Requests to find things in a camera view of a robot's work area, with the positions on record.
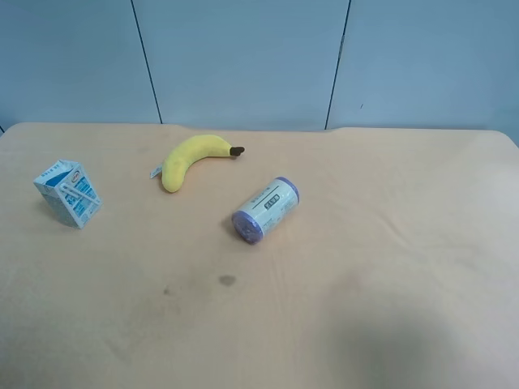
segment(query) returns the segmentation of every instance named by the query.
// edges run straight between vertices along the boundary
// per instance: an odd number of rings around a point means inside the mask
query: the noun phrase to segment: light blue wall
[[[517,0],[352,0],[328,128],[518,118]]]
[[[347,0],[135,0],[164,122],[323,130]]]
[[[0,0],[0,125],[158,122],[127,0]]]

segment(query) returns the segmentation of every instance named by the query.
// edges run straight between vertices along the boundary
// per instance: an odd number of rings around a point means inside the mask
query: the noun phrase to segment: dark spot
[[[224,286],[232,286],[236,282],[235,276],[220,276],[218,277],[220,284]]]

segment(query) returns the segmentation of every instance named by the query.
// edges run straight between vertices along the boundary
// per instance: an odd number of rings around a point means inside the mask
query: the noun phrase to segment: can label
[[[240,211],[251,216],[264,235],[298,205],[298,196],[286,182],[275,179],[257,196],[243,204]]]

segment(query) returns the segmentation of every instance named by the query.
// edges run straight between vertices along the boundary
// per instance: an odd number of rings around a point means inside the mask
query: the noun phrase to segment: milk carton
[[[103,203],[79,162],[59,160],[37,177],[34,185],[63,224],[79,229]]]

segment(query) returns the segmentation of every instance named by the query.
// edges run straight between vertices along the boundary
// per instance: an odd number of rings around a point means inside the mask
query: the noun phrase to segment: yellow banana
[[[162,164],[162,185],[173,193],[180,189],[186,171],[207,156],[239,156],[243,147],[232,147],[216,135],[195,135],[180,143]]]

